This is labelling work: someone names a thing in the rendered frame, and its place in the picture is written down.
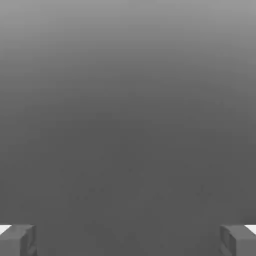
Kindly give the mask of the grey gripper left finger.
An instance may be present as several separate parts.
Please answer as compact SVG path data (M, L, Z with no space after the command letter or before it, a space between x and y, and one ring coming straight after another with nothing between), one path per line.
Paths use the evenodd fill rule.
M37 226L0 224L0 256L38 256Z

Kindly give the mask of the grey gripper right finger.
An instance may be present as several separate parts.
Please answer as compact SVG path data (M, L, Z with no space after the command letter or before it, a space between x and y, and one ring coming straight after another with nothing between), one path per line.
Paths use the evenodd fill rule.
M221 225L219 256L256 256L256 224Z

